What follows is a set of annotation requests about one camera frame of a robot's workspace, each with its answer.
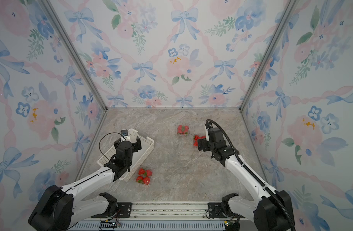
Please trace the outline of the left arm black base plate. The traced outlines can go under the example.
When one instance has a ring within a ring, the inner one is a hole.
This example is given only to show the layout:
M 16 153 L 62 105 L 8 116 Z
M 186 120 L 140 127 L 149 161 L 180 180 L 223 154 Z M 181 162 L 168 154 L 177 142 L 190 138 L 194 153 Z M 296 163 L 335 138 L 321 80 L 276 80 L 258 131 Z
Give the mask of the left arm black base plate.
M 102 214 L 91 216 L 91 218 L 130 218 L 132 203 L 111 203 L 109 208 Z

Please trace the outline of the clear plastic clamshell container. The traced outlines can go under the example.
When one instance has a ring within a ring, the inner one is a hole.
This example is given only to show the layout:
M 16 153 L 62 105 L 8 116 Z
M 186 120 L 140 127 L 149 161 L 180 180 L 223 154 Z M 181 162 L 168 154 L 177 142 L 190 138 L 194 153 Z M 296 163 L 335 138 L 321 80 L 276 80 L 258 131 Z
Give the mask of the clear plastic clamshell container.
M 138 176 L 142 176 L 143 178 L 147 177 L 146 174 L 144 174 L 144 176 L 143 176 L 143 175 L 138 175 L 138 172 L 139 172 L 139 170 L 137 171 L 137 176 L 136 176 L 136 178 L 137 178 Z

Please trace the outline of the strawberry front with stem down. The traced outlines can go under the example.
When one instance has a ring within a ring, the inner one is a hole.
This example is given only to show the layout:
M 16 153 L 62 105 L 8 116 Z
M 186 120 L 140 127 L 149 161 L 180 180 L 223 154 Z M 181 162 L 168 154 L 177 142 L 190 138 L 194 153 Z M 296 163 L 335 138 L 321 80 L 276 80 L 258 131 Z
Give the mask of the strawberry front with stem down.
M 138 182 L 138 183 L 144 183 L 144 178 L 142 177 L 142 176 L 138 176 L 137 178 L 136 178 L 136 182 Z

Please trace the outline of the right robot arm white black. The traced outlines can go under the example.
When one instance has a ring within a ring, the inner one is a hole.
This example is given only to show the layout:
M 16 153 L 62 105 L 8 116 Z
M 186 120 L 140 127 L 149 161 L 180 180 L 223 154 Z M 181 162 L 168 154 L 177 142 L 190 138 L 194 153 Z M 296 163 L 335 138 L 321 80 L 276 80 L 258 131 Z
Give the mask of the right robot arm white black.
M 222 198 L 222 207 L 228 216 L 241 215 L 252 221 L 259 231 L 294 231 L 295 221 L 291 197 L 265 182 L 247 165 L 234 147 L 225 140 L 198 139 L 198 150 L 211 152 L 212 158 L 232 172 L 243 184 L 253 201 L 237 193 Z

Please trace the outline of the clear plastic clamshell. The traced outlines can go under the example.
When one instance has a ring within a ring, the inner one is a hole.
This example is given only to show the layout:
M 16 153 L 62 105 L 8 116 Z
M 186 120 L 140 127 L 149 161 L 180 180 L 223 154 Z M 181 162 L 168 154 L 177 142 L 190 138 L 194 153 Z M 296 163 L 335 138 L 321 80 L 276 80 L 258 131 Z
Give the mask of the clear plastic clamshell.
M 177 125 L 177 127 L 178 127 L 179 125 Z M 182 125 L 183 126 L 183 131 L 184 131 L 184 126 L 188 126 L 188 125 Z M 176 129 L 176 131 L 178 131 L 177 129 Z M 190 126 L 189 126 L 189 134 L 190 134 Z M 177 132 L 176 132 L 177 133 Z M 178 134 L 177 134 L 178 135 Z M 178 135 L 179 136 L 179 135 Z M 182 135 L 183 136 L 183 135 Z
M 194 134 L 193 134 L 193 143 L 195 142 L 195 140 L 194 140 L 195 135 L 199 136 L 199 139 L 197 140 L 197 142 L 200 140 L 200 138 L 202 136 L 206 136 L 205 127 L 201 126 L 201 127 L 198 127 L 195 129 Z

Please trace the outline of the white perforated plastic basket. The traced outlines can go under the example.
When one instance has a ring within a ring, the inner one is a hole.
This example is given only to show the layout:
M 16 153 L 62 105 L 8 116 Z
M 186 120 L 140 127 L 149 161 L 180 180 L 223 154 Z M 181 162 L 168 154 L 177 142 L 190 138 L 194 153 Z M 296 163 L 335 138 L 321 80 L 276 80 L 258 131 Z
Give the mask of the white perforated plastic basket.
M 129 181 L 154 150 L 154 140 L 135 129 L 122 130 L 121 137 L 97 161 L 115 170 L 116 180 Z

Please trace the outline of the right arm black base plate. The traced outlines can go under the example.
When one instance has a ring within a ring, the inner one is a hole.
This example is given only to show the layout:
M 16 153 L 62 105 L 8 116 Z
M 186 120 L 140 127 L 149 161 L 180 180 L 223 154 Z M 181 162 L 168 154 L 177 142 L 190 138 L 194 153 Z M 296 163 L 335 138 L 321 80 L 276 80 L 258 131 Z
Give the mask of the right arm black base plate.
M 237 214 L 229 215 L 227 211 L 225 211 L 221 205 L 221 202 L 209 202 L 207 204 L 208 209 L 205 212 L 205 215 L 208 219 L 215 218 L 224 218 L 224 219 L 234 219 L 237 218 Z

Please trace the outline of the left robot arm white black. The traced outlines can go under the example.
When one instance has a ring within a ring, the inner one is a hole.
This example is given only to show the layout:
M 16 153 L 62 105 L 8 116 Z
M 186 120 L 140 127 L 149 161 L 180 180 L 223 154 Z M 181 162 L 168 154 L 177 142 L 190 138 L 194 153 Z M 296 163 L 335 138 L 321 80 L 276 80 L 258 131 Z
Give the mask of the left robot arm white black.
M 109 193 L 84 200 L 98 188 L 129 172 L 133 154 L 142 149 L 142 143 L 140 138 L 136 142 L 117 140 L 114 147 L 116 154 L 98 171 L 78 182 L 47 188 L 28 219 L 29 225 L 37 231 L 66 231 L 93 216 L 115 217 L 119 212 L 117 199 Z

